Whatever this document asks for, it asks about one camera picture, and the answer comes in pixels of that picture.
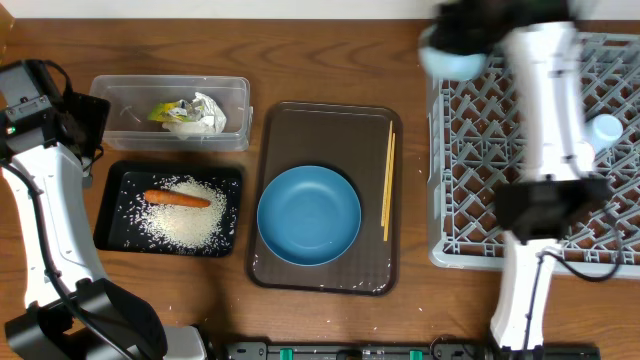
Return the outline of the white paper napkin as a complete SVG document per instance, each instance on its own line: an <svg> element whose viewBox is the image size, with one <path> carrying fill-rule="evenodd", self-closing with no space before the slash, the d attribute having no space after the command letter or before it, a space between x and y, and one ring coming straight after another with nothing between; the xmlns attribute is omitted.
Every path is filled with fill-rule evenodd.
<svg viewBox="0 0 640 360"><path fill-rule="evenodd" d="M191 136L211 136L223 132L227 117L216 101L201 92L194 93L191 104L192 122L162 122L162 127L184 140Z"/></svg>

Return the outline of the wooden chopstick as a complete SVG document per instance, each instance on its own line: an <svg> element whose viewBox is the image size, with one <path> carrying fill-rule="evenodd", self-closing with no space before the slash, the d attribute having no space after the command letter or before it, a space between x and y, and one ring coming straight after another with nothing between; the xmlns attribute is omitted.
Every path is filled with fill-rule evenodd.
<svg viewBox="0 0 640 360"><path fill-rule="evenodd" d="M385 226L385 210L387 203L387 191L388 191L388 182L389 182L389 162L392 152L392 137L393 137L393 121L389 121L389 131L388 131L388 141L387 141L387 149L386 149L386 160L385 160L385 176L384 176L384 187L383 187L383 198L382 198L382 208L381 208L381 226Z"/></svg>
<svg viewBox="0 0 640 360"><path fill-rule="evenodd" d="M389 239L389 229L391 222L391 203L392 203L392 190L393 190L393 173L394 173L394 157L395 157L395 143L396 143L396 134L392 134L391 138L391 151L389 158L389 171L388 171L388 183L387 183L387 196L386 196L386 213L385 213L385 225L384 225L384 242L388 242Z"/></svg>

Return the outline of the large blue plate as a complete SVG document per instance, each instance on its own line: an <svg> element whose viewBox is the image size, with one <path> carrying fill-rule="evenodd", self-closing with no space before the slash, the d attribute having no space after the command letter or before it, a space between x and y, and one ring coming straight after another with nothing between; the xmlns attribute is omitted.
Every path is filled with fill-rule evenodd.
<svg viewBox="0 0 640 360"><path fill-rule="evenodd" d="M341 174L321 166L298 166L276 176L256 211L258 232L281 260L304 267L330 263L355 242L361 202Z"/></svg>

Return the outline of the light blue small bowl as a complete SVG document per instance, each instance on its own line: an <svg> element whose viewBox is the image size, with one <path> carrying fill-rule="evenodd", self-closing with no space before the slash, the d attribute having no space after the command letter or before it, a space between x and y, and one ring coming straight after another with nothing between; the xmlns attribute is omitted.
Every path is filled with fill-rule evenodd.
<svg viewBox="0 0 640 360"><path fill-rule="evenodd" d="M469 81L475 79L485 68L485 54L457 55L431 46L436 27L430 26L419 37L418 57L423 70L433 79Z"/></svg>

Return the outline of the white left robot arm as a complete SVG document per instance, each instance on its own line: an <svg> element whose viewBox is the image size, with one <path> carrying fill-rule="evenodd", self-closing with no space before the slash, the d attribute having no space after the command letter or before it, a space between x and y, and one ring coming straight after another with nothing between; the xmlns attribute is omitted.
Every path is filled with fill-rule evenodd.
<svg viewBox="0 0 640 360"><path fill-rule="evenodd" d="M1 113L2 174L19 212L28 276L23 315L5 324L23 359L205 359L193 326L165 327L146 301L111 282L91 238L82 158L104 100L21 94Z"/></svg>

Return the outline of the white cup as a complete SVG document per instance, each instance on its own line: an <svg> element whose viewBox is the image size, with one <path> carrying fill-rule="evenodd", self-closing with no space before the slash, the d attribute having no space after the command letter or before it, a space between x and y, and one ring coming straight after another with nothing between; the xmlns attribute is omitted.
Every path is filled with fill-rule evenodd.
<svg viewBox="0 0 640 360"><path fill-rule="evenodd" d="M575 144L575 156L578 169L581 172L592 172L595 160L595 150L587 141L580 141Z"/></svg>

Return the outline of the light blue cup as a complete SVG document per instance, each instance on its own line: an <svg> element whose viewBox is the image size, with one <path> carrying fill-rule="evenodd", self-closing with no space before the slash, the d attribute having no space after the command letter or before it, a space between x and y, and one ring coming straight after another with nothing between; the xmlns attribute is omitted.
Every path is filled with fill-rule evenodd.
<svg viewBox="0 0 640 360"><path fill-rule="evenodd" d="M585 124L585 138L595 153L611 148L623 134L620 120L610 114L600 114Z"/></svg>

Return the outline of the yellow foil snack wrapper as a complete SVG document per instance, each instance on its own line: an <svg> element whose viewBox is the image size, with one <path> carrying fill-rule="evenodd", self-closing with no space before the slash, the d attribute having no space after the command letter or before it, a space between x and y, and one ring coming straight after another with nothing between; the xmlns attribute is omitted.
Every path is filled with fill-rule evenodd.
<svg viewBox="0 0 640 360"><path fill-rule="evenodd" d="M191 104L185 100L157 104L147 116L156 122L192 122Z"/></svg>

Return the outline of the orange carrot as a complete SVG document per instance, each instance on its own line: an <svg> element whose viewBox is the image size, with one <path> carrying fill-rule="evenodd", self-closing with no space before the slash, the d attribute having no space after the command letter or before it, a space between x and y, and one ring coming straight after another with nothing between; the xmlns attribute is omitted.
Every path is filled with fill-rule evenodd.
<svg viewBox="0 0 640 360"><path fill-rule="evenodd" d="M166 190L147 190L144 199L157 205L174 205L192 208L206 208L211 202L207 199Z"/></svg>

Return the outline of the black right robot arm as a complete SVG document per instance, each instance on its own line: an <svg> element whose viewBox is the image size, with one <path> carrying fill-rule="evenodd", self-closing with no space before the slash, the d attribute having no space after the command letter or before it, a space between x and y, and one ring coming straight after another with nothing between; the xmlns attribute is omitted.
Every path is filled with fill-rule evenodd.
<svg viewBox="0 0 640 360"><path fill-rule="evenodd" d="M420 38L419 56L434 78L477 77L501 46L524 122L522 178L494 197L504 265L485 359L542 359L542 322L561 239L573 223L611 197L594 175L580 97L576 1L446 1Z"/></svg>

